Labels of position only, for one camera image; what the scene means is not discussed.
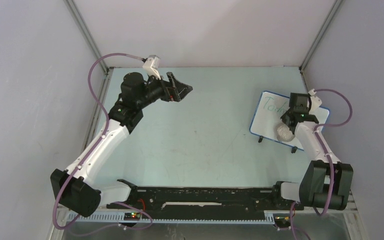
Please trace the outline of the grey eraser sponge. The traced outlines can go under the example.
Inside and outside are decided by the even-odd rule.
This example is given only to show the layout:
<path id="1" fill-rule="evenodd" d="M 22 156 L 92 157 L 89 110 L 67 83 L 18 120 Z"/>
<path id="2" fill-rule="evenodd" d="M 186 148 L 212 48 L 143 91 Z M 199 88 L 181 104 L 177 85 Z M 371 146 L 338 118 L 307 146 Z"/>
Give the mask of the grey eraser sponge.
<path id="1" fill-rule="evenodd" d="M 276 133 L 276 138 L 279 142 L 291 142 L 295 138 L 295 135 L 292 133 L 289 127 L 283 122 L 280 122 L 275 127 L 275 133 Z"/>

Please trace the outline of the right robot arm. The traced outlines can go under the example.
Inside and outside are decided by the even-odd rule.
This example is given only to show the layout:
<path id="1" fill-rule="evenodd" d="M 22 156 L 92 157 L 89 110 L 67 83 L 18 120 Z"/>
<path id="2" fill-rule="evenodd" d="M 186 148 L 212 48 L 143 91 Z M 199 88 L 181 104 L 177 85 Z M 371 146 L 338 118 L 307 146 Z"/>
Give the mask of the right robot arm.
<path id="1" fill-rule="evenodd" d="M 275 127 L 276 137 L 281 142 L 298 140 L 310 162 L 300 183 L 278 181 L 271 194 L 271 204 L 284 209 L 291 201 L 321 209 L 323 216 L 328 210 L 344 210 L 348 204 L 354 170 L 333 153 L 322 135 L 321 123 L 315 115 L 321 106 L 317 90 L 308 93 L 291 93 L 288 110 L 280 117 Z"/>

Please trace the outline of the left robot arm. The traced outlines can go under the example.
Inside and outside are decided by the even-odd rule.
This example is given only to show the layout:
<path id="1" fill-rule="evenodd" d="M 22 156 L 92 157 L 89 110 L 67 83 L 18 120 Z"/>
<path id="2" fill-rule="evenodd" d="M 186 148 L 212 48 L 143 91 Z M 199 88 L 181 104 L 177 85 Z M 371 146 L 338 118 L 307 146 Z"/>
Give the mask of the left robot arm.
<path id="1" fill-rule="evenodd" d="M 141 121 L 144 108 L 158 100 L 180 102 L 193 90 L 192 86 L 178 81 L 172 72 L 167 73 L 167 78 L 151 75 L 145 80 L 139 72 L 124 76 L 118 100 L 99 134 L 66 169 L 51 173 L 50 182 L 58 204 L 85 218 L 98 207 L 113 202 L 120 202 L 125 208 L 136 206 L 138 194 L 131 186 L 119 180 L 106 187 L 98 186 L 97 176 L 113 151 Z"/>

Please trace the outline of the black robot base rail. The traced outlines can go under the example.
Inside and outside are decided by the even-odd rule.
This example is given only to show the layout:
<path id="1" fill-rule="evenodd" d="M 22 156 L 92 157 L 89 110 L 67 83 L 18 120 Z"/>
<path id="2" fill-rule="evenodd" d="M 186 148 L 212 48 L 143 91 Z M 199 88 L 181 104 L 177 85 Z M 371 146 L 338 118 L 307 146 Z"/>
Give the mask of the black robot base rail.
<path id="1" fill-rule="evenodd" d="M 126 204 L 144 208 L 154 220 L 261 222 L 272 211 L 290 212 L 291 200 L 278 187 L 150 187 L 138 186 Z"/>

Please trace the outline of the blue framed small whiteboard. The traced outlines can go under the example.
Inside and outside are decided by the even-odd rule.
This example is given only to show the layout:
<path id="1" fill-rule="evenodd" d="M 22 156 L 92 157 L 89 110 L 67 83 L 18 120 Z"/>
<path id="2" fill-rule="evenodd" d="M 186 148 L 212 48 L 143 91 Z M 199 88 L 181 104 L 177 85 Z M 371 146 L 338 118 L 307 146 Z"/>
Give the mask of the blue framed small whiteboard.
<path id="1" fill-rule="evenodd" d="M 322 126 L 315 130 L 316 125 L 325 124 L 330 114 L 330 110 L 322 107 L 316 109 L 315 116 L 319 123 L 304 121 L 298 123 L 295 129 L 295 138 L 290 142 L 277 140 L 275 127 L 282 122 L 281 116 L 289 109 L 290 96 L 284 96 L 270 91 L 262 92 L 257 107 L 255 109 L 249 131 L 259 137 L 259 142 L 269 139 L 274 142 L 292 147 L 292 153 L 303 150 L 311 154 L 312 157 L 324 154 L 326 144 L 321 143 Z"/>

